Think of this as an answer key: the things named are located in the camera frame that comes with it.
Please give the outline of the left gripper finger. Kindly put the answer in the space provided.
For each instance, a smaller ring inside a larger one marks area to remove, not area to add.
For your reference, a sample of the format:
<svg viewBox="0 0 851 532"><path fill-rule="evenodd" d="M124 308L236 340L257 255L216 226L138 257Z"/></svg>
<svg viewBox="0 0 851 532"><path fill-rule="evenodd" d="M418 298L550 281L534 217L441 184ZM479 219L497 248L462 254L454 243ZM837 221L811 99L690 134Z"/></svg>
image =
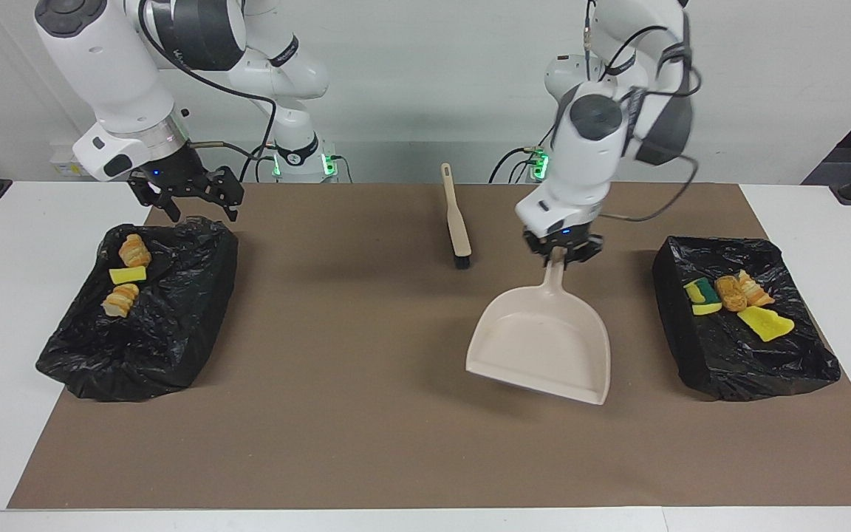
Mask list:
<svg viewBox="0 0 851 532"><path fill-rule="evenodd" d="M544 267L550 263L551 253L558 246L556 236L537 236L531 231L523 232L524 242L527 243L529 250L534 255L541 257L541 265Z"/></svg>
<svg viewBox="0 0 851 532"><path fill-rule="evenodd" d="M568 236L564 242L564 266L573 262L588 262L604 248L602 235Z"/></svg>

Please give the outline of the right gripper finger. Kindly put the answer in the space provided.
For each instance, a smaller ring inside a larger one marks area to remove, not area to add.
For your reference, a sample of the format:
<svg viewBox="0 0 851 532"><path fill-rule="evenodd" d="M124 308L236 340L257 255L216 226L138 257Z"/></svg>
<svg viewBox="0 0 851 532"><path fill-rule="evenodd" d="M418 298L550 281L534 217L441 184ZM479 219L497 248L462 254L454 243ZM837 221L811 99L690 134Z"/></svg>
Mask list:
<svg viewBox="0 0 851 532"><path fill-rule="evenodd" d="M148 208L158 208L165 212L170 221L179 222L182 212L180 212L169 192L155 191L148 180L128 180L127 184L141 205L148 206Z"/></svg>
<svg viewBox="0 0 851 532"><path fill-rule="evenodd" d="M207 171L204 178L204 200L218 205L230 222L236 222L244 199L244 188L233 169L219 166L215 171Z"/></svg>

